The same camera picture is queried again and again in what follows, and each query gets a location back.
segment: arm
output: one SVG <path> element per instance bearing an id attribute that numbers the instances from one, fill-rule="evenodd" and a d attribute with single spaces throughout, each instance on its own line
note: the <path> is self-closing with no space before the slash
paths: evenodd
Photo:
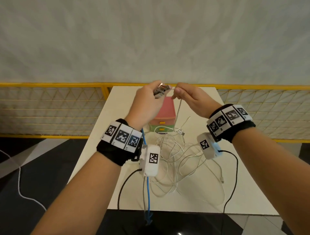
<path id="1" fill-rule="evenodd" d="M 129 126 L 141 130 L 162 107 L 164 97 L 153 91 L 161 81 L 139 89 L 125 118 Z M 121 167 L 99 152 L 61 191 L 43 215 L 32 235 L 95 234 L 110 203 Z"/>
<path id="2" fill-rule="evenodd" d="M 199 116 L 209 118 L 221 105 L 202 89 L 178 83 L 173 98 L 183 99 Z M 310 231 L 310 165 L 256 128 L 232 140 L 242 162 L 295 235 Z"/>

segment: forearm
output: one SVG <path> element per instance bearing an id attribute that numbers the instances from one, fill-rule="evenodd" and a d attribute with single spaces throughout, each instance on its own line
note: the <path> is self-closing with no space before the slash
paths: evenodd
<path id="1" fill-rule="evenodd" d="M 238 132 L 232 143 L 257 185 L 294 234 L 308 234 L 310 165 L 256 128 Z"/>
<path id="2" fill-rule="evenodd" d="M 94 153 L 48 208 L 32 235 L 95 234 L 120 171 L 120 166 Z"/>

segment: wrist strap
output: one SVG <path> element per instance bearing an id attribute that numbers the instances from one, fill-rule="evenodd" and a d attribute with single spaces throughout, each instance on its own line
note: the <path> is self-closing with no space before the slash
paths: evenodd
<path id="1" fill-rule="evenodd" d="M 256 127 L 252 120 L 241 105 L 226 104 L 211 114 L 207 128 L 216 142 L 225 139 L 231 143 L 238 131 Z"/>
<path id="2" fill-rule="evenodd" d="M 122 166 L 127 160 L 138 161 L 142 133 L 128 126 L 124 119 L 111 122 L 101 137 L 97 151 Z"/>

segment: pink box lid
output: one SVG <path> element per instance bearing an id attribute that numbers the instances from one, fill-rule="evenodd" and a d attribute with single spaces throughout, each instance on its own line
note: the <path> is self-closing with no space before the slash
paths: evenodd
<path id="1" fill-rule="evenodd" d="M 154 119 L 175 119 L 175 107 L 171 96 L 166 96 L 164 103 Z"/>

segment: blue cable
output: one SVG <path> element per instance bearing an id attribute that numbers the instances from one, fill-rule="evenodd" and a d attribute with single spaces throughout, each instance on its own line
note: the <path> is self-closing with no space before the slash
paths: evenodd
<path id="1" fill-rule="evenodd" d="M 143 143 L 146 145 L 143 128 L 141 129 L 141 132 L 142 132 L 142 136 L 143 136 Z M 146 216 L 146 225 L 150 225 L 152 223 L 152 220 L 151 220 L 152 214 L 150 213 L 150 188 L 149 188 L 149 184 L 148 184 L 148 177 L 146 177 L 146 186 L 148 189 L 148 213 Z"/>

